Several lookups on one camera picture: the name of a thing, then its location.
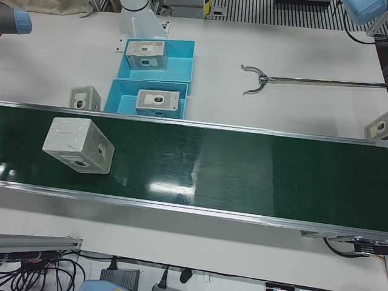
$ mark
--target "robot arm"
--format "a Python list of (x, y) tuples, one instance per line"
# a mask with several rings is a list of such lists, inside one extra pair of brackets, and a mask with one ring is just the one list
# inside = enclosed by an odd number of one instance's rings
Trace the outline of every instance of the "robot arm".
[(30, 16), (19, 8), (11, 8), (0, 2), (0, 35), (5, 33), (26, 34), (32, 31)]
[(148, 0), (121, 0), (121, 33), (132, 38), (166, 38)]
[(345, 10), (356, 25), (379, 18), (388, 10), (388, 0), (343, 0)]

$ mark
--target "white box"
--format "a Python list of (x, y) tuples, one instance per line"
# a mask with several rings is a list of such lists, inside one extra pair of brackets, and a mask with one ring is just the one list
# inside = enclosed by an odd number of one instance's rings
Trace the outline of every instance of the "white box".
[(80, 110), (101, 110), (101, 97), (93, 86), (72, 88), (69, 107)]
[(365, 138), (388, 139), (388, 112), (364, 128)]
[(132, 70), (167, 68), (167, 50), (164, 41), (130, 41), (125, 56)]
[(140, 115), (179, 118), (179, 92), (140, 89), (136, 100), (136, 111)]
[(43, 151), (78, 173), (108, 174), (115, 147), (88, 118), (54, 118)]

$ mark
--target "blue tray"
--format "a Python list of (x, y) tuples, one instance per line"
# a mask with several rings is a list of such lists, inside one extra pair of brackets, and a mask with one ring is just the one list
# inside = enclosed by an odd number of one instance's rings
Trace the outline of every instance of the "blue tray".
[[(130, 41), (155, 41), (155, 39), (129, 39), (125, 46), (127, 50)], [(167, 49), (166, 70), (132, 70), (123, 53), (119, 73), (119, 79), (137, 79), (162, 82), (181, 82), (188, 85), (187, 94), (191, 93), (193, 78), (194, 41), (179, 41), (171, 39), (157, 39), (165, 41)]]
[(105, 112), (125, 113), (138, 115), (136, 99), (140, 89), (179, 91), (180, 119), (184, 118), (186, 109), (187, 84), (174, 82), (155, 82), (143, 80), (113, 80), (109, 91)]

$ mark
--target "metal grating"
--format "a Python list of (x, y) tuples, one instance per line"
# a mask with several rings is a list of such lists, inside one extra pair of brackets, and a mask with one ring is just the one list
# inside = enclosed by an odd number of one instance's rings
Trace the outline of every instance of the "metal grating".
[[(344, 9), (341, 5), (334, 13), (334, 1), (328, 8), (314, 5), (276, 4), (275, 0), (213, 0), (213, 6), (227, 7), (227, 14), (207, 16), (207, 19), (344, 30)], [(365, 25), (354, 25), (352, 21), (348, 23), (349, 30), (353, 32), (366, 31), (372, 25), (372, 22)], [(377, 33), (388, 35), (388, 23), (385, 23)]]

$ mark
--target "green conveyor belt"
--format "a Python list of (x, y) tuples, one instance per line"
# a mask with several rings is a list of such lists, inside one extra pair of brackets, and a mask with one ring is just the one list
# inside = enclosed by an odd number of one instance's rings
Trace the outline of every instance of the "green conveyor belt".
[[(115, 145), (108, 175), (42, 151), (54, 117)], [(0, 106), (0, 180), (388, 232), (382, 147)]]

